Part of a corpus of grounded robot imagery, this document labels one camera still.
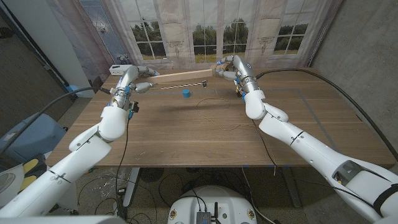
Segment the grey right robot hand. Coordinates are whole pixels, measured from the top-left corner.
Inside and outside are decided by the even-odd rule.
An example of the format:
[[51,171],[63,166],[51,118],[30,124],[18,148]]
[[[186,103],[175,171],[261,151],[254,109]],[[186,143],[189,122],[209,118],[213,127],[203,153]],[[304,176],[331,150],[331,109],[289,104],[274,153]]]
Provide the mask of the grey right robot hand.
[[[232,63],[237,69],[237,72],[222,70],[221,65],[227,63]],[[254,70],[244,57],[239,55],[230,55],[222,58],[217,61],[216,67],[213,69],[213,75],[234,81],[242,96],[255,91],[257,94],[265,97],[264,92],[259,88],[256,82]]]

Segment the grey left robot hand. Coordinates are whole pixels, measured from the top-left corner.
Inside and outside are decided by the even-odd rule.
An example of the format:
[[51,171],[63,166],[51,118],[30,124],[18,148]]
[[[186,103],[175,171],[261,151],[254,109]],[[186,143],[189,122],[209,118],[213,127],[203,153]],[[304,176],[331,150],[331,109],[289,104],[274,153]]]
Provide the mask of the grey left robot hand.
[[127,110],[130,103],[129,98],[133,91],[136,93],[145,93],[152,87],[157,86],[156,83],[142,82],[134,84],[133,81],[140,77],[155,77],[159,75],[159,72],[149,67],[131,65],[119,79],[116,88],[110,89],[111,100],[109,106],[116,106]]

